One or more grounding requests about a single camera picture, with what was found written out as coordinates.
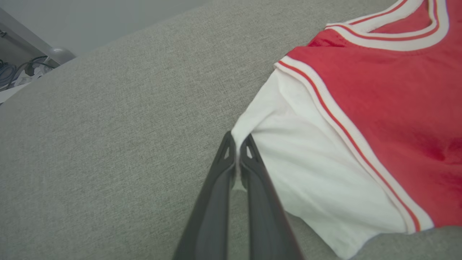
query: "gray wall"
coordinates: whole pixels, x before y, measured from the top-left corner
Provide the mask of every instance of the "gray wall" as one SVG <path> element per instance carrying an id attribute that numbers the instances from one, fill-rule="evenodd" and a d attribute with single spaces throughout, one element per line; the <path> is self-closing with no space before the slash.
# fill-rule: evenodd
<path id="1" fill-rule="evenodd" d="M 81 55 L 209 0 L 0 0 L 53 47 Z"/>

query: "white sleeve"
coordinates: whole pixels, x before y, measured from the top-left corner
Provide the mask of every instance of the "white sleeve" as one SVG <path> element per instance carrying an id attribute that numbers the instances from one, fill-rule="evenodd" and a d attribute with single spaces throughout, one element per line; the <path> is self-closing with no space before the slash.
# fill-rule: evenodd
<path id="1" fill-rule="evenodd" d="M 285 210 L 303 219 L 343 259 L 404 220 L 316 109 L 303 84 L 276 69 L 231 131 L 257 144 Z"/>

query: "red and white shirt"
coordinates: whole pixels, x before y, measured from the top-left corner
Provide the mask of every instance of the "red and white shirt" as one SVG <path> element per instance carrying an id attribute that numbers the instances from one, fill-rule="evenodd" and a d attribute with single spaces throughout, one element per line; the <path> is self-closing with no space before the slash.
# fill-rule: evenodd
<path id="1" fill-rule="evenodd" d="M 286 210 L 340 257 L 379 233 L 462 225 L 461 20 L 460 0 L 400 0 L 328 24 L 275 65 L 233 129 L 238 147 L 252 132 Z"/>

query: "fabric texture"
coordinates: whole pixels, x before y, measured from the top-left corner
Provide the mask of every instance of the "fabric texture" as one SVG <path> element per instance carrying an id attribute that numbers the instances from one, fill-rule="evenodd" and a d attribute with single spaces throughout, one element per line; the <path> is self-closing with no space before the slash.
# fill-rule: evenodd
<path id="1" fill-rule="evenodd" d="M 0 259 L 170 259 L 223 134 L 327 22 L 392 0 L 221 1 L 81 56 L 0 106 Z M 231 195 L 230 259 L 248 256 Z M 306 259 L 336 259 L 289 217 Z M 462 230 L 382 235 L 357 260 L 460 259 Z"/>

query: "red and white striped trim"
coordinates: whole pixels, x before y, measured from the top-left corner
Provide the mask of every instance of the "red and white striped trim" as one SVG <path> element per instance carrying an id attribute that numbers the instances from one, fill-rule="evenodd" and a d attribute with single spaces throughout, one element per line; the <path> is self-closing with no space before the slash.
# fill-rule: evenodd
<path id="1" fill-rule="evenodd" d="M 389 9 L 345 23 L 327 24 L 347 41 L 370 48 L 411 51 L 433 46 L 440 42 L 449 30 L 449 16 L 445 0 L 428 0 L 428 13 L 432 24 L 414 32 L 368 33 L 385 24 L 395 22 L 412 14 L 423 0 L 400 0 Z"/>
<path id="2" fill-rule="evenodd" d="M 288 56 L 275 66 L 306 86 L 322 116 L 337 131 L 356 159 L 396 205 L 406 222 L 408 232 L 432 228 L 434 224 L 428 214 L 409 197 L 381 164 L 364 136 L 330 95 L 316 71 L 307 64 Z"/>

